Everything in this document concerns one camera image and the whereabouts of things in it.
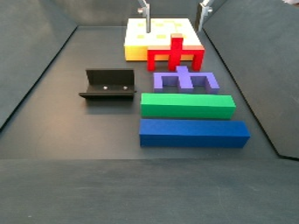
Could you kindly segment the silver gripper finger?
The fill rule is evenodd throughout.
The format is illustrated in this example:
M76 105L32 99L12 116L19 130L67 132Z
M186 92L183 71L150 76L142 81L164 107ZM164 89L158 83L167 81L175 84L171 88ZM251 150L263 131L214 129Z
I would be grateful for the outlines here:
M146 32L151 32L151 5L146 0L138 0L140 7L138 13L143 15L146 19Z
M212 12L212 5L214 0L203 0L200 2L200 19L199 19L199 30L202 30L204 18Z

